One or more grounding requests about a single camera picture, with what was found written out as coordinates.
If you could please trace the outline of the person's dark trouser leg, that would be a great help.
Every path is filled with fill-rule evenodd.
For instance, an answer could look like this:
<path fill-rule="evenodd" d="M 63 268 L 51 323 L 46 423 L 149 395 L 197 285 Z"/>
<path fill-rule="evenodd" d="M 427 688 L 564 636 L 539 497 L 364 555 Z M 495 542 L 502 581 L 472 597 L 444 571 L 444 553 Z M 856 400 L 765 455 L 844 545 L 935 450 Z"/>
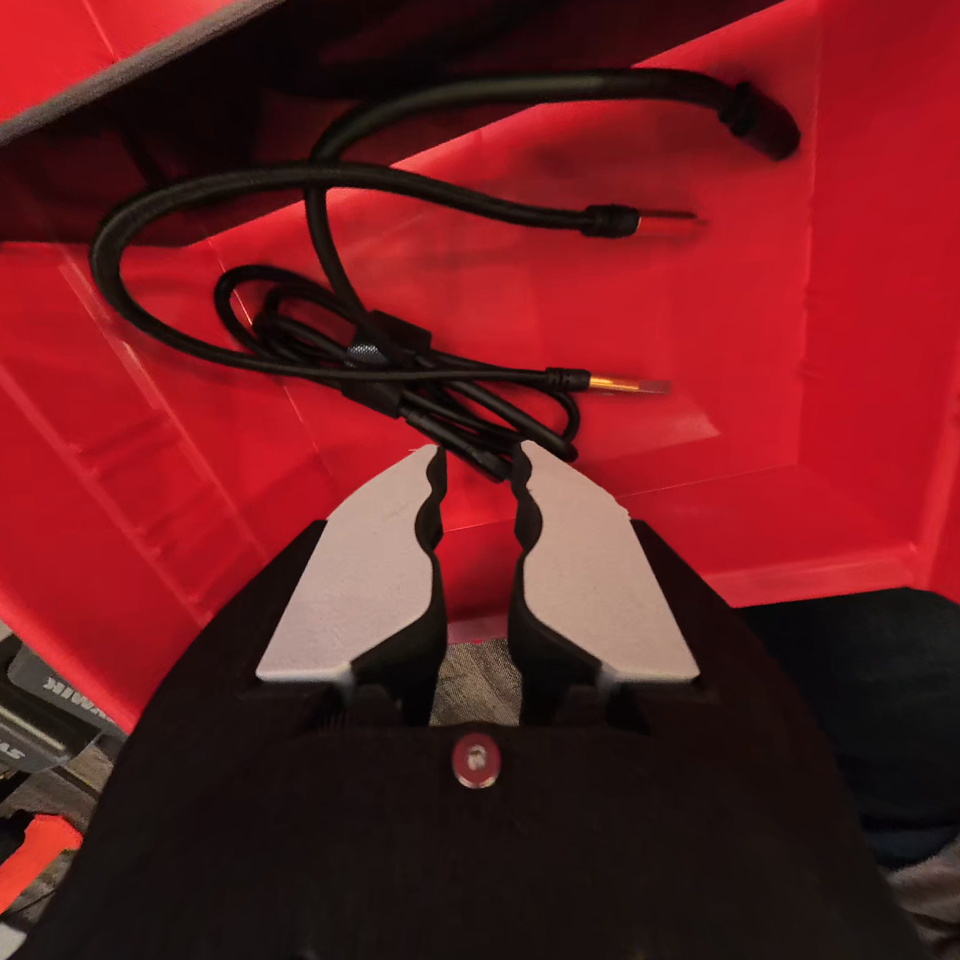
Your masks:
<path fill-rule="evenodd" d="M 909 587 L 739 610 L 816 718 L 877 864 L 959 831 L 959 606 Z"/>

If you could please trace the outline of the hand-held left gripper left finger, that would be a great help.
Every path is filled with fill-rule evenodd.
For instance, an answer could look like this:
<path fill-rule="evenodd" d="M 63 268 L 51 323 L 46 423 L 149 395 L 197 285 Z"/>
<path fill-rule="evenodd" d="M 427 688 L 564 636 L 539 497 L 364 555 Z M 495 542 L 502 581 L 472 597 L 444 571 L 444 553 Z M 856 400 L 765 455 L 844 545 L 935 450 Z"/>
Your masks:
<path fill-rule="evenodd" d="M 256 667 L 269 686 L 380 687 L 428 724 L 449 644 L 437 547 L 447 455 L 422 446 L 330 513 Z"/>

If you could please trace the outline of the person's plaid shirt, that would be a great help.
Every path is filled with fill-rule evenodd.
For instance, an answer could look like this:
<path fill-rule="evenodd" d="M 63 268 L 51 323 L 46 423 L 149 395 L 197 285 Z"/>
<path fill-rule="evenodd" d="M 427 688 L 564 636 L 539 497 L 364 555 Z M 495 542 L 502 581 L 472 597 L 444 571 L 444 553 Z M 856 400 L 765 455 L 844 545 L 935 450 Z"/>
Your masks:
<path fill-rule="evenodd" d="M 946 847 L 915 865 L 888 871 L 886 880 L 930 955 L 958 959 L 958 846 Z"/>

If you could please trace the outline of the black labelled box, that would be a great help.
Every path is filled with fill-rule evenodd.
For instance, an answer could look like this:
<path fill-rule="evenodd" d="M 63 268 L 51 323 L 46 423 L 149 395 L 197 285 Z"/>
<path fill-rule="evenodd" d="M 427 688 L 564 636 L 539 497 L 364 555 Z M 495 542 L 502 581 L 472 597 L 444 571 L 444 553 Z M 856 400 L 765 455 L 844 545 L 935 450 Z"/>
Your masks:
<path fill-rule="evenodd" d="M 1 642 L 1 763 L 37 774 L 66 765 L 98 738 L 126 733 L 18 637 Z"/>

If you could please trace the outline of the orange object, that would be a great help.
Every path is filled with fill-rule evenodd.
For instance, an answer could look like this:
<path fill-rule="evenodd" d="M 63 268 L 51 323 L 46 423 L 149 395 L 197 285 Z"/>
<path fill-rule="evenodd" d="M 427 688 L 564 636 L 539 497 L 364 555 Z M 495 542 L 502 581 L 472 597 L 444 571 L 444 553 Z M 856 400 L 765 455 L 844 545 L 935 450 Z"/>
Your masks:
<path fill-rule="evenodd" d="M 61 854 L 76 852 L 83 841 L 84 834 L 63 816 L 35 814 L 26 825 L 23 841 L 2 859 L 1 912 L 7 911 Z"/>

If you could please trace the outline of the red plastic bin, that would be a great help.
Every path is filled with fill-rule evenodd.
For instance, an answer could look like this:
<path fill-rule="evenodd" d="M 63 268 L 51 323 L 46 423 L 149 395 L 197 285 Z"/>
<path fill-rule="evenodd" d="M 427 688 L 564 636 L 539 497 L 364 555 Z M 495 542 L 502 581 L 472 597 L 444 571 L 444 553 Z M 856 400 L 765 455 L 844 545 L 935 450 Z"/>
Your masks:
<path fill-rule="evenodd" d="M 584 397 L 577 466 L 730 605 L 958 600 L 958 2 L 779 2 L 644 61 L 752 82 L 798 153 L 685 104 L 421 116 L 349 156 L 698 222 L 605 242 L 342 191 L 357 291 L 450 353 L 670 381 Z M 424 438 L 144 337 L 88 244 L 2 242 L 2 621 L 132 726 L 246 582 Z"/>

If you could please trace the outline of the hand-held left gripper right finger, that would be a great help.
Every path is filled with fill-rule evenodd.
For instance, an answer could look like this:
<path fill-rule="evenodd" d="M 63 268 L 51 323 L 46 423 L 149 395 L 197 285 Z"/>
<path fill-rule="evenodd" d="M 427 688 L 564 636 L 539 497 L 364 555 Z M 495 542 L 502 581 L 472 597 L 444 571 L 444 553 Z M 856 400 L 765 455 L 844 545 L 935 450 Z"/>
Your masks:
<path fill-rule="evenodd" d="M 606 714 L 628 691 L 696 682 L 694 654 L 617 499 L 531 440 L 514 451 L 510 488 L 520 723 L 554 723 L 572 693 Z"/>

